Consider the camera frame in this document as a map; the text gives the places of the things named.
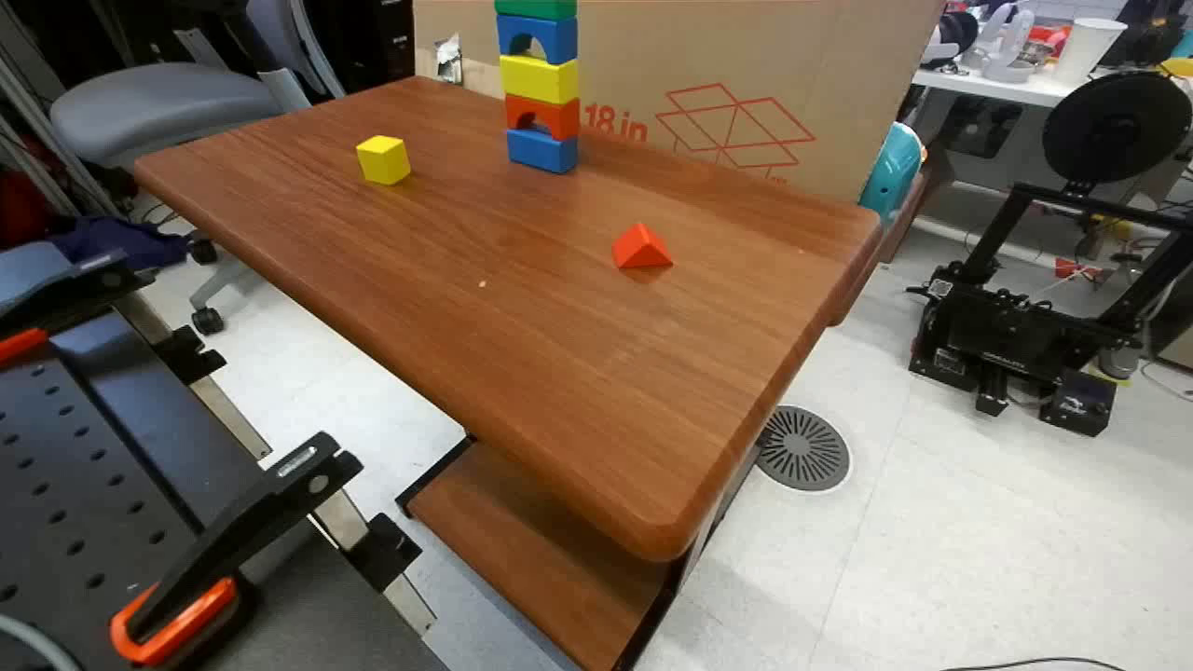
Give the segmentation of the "green block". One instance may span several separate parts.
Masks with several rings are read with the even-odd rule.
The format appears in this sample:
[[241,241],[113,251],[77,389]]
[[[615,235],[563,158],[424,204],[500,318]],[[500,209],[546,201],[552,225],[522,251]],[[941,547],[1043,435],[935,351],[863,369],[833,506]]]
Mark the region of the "green block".
[[573,20],[577,0],[496,0],[500,13]]

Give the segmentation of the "orange triangular prism block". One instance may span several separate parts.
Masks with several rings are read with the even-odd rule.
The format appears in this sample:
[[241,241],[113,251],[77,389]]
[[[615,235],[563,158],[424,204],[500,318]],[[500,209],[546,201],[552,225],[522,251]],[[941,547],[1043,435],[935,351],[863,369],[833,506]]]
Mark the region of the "orange triangular prism block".
[[649,231],[645,225],[628,227],[615,245],[613,245],[613,259],[622,272],[655,272],[655,267],[672,267],[672,252],[665,245],[665,237],[655,231]]

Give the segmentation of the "bottom blue block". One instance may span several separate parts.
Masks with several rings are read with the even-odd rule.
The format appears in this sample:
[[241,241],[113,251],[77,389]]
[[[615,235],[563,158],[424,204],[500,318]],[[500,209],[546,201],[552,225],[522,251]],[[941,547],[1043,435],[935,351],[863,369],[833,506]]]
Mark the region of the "bottom blue block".
[[542,131],[512,131],[507,134],[507,159],[552,176],[567,176],[577,166],[577,140],[556,140],[552,134]]

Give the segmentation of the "orange arch block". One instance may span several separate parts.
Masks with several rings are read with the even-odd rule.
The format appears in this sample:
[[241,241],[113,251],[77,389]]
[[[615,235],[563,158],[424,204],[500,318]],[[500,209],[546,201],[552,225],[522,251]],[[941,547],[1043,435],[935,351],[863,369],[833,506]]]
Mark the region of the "orange arch block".
[[549,103],[549,102],[535,102],[535,95],[507,95],[503,122],[512,131],[542,131],[552,140],[569,140],[577,134],[577,103],[573,102]]

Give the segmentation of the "yellow rectangular block in stack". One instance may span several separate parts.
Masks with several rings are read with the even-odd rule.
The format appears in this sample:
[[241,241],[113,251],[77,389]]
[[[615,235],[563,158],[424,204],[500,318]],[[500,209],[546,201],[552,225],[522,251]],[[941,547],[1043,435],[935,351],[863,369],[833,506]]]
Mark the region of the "yellow rectangular block in stack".
[[500,59],[500,86],[512,95],[528,95],[546,103],[567,103],[583,92],[583,72],[573,59],[549,63],[536,54],[503,54]]

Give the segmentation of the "upper blue arch block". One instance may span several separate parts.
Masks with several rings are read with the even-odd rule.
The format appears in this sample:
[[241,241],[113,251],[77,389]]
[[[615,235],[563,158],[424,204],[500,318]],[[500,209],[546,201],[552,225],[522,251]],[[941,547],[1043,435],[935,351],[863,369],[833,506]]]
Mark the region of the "upper blue arch block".
[[567,63],[577,54],[573,20],[500,13],[496,35],[503,54],[527,54],[528,49],[542,49],[549,63]]

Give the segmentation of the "round floor drain grate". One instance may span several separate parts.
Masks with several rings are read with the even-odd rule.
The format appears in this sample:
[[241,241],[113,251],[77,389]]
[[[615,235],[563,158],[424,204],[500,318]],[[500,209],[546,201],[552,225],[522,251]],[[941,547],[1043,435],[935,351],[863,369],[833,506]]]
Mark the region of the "round floor drain grate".
[[756,435],[756,467],[799,492],[829,492],[850,473],[850,446],[812,409],[779,405]]

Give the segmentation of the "lower wooden desk shelf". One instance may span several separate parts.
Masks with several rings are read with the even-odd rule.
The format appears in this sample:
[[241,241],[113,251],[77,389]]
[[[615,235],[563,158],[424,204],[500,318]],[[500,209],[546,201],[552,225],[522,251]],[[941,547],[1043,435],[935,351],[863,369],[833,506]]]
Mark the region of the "lower wooden desk shelf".
[[583,671],[628,671],[674,595],[674,561],[635,559],[489,442],[464,440],[399,506]]

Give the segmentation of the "yellow cube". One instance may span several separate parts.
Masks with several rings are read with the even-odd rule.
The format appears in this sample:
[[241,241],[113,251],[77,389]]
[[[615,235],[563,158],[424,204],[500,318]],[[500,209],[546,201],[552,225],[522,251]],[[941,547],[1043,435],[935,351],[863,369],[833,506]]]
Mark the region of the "yellow cube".
[[373,186],[394,186],[409,176],[405,140],[394,134],[373,134],[357,144],[361,177]]

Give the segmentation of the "large cardboard box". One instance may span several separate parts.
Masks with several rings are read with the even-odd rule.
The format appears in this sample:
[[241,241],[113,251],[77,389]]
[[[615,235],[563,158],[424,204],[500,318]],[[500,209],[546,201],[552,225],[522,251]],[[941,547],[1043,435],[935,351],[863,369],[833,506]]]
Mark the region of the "large cardboard box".
[[859,201],[941,0],[577,0],[583,128]]

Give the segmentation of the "teal white chair back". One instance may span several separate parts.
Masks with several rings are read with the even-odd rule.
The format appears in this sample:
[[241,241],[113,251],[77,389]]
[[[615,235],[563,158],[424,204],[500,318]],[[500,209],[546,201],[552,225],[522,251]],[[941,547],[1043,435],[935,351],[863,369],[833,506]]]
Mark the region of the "teal white chair back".
[[912,177],[921,176],[930,148],[921,134],[906,122],[894,122],[879,144],[879,158],[863,186],[859,204],[891,218],[906,201]]

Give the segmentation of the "black 3D printer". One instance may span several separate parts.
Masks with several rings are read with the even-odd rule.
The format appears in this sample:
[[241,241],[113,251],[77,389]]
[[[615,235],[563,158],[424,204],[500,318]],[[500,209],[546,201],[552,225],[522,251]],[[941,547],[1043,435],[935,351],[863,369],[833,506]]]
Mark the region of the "black 3D printer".
[[[1030,294],[989,291],[998,245],[1038,201],[1068,204],[1076,217],[1120,217],[1161,227],[1163,241],[1140,277],[1097,318],[1070,318]],[[1115,385],[1088,376],[1085,364],[1110,345],[1125,345],[1140,333],[1146,310],[1191,266],[1191,218],[1017,182],[972,252],[941,266],[921,283],[930,304],[911,345],[911,369],[969,390],[977,409],[993,417],[1009,402],[1006,385],[1027,380],[1042,394],[1042,421],[1101,435],[1110,424]]]

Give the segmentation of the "black orange bar clamp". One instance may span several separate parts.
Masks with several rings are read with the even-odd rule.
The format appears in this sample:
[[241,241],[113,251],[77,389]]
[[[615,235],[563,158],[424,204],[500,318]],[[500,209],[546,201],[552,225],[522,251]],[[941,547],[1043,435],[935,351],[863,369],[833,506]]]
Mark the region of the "black orange bar clamp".
[[134,668],[177,663],[241,600],[239,565],[306,523],[333,492],[361,473],[361,461],[329,431],[312,431],[260,471],[198,539],[110,619],[110,642]]

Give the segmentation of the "black perforated metal plate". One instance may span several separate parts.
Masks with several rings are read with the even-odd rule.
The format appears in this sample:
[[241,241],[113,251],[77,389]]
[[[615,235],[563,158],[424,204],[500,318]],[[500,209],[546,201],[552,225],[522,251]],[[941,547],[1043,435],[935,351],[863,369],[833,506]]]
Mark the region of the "black perforated metal plate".
[[134,671],[110,619],[252,482],[235,431],[116,313],[0,369],[0,616],[83,671]]

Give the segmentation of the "white table with clutter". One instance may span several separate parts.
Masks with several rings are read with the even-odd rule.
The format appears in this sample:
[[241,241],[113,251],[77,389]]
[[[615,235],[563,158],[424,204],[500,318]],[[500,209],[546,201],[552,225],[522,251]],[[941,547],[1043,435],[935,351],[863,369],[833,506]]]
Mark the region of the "white table with clutter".
[[933,54],[912,82],[933,92],[1051,109],[1115,72],[1184,78],[1191,25],[1191,0],[989,0],[972,43],[947,54],[943,35],[933,35]]

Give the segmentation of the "grey office chair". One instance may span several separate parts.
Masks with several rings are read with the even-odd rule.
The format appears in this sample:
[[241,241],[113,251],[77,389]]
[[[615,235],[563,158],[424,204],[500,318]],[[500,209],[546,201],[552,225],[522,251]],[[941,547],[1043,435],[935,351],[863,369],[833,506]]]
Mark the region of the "grey office chair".
[[172,0],[214,13],[250,59],[250,72],[203,59],[134,63],[87,78],[50,103],[55,136],[97,166],[131,159],[311,109],[312,92],[342,95],[306,0]]

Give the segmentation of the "black filament spool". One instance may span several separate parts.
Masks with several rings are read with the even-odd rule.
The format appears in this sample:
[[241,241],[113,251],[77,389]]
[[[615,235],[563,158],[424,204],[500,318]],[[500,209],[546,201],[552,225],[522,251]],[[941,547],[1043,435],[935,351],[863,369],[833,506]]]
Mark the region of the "black filament spool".
[[1167,159],[1191,128],[1191,95],[1161,72],[1088,78],[1043,122],[1043,159],[1068,182],[1120,182]]

